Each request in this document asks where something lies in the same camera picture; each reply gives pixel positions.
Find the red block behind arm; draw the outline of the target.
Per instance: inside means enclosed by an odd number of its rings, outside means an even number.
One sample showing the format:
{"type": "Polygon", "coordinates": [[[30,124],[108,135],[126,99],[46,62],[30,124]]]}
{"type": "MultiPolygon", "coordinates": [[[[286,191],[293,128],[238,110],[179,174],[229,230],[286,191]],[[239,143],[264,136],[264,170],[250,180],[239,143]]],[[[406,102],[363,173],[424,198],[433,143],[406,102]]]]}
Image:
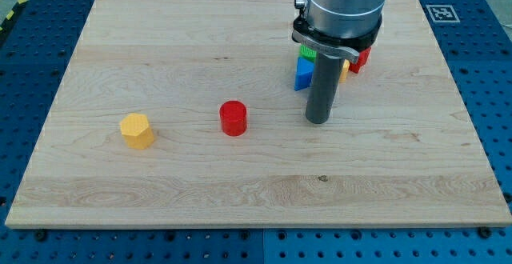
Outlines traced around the red block behind arm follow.
{"type": "Polygon", "coordinates": [[[370,56],[371,48],[361,51],[359,53],[358,61],[356,63],[351,63],[349,67],[349,71],[358,74],[360,69],[364,67],[367,62],[368,57],[370,56]]]}

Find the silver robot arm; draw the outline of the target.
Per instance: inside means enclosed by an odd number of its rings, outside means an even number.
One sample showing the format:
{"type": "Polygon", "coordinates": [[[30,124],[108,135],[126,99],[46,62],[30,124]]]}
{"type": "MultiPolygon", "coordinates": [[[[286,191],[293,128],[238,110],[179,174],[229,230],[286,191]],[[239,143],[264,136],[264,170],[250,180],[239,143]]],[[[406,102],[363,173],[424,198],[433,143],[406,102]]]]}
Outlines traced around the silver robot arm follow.
{"type": "Polygon", "coordinates": [[[313,30],[335,38],[369,33],[382,16],[385,0],[294,0],[313,30]]]}

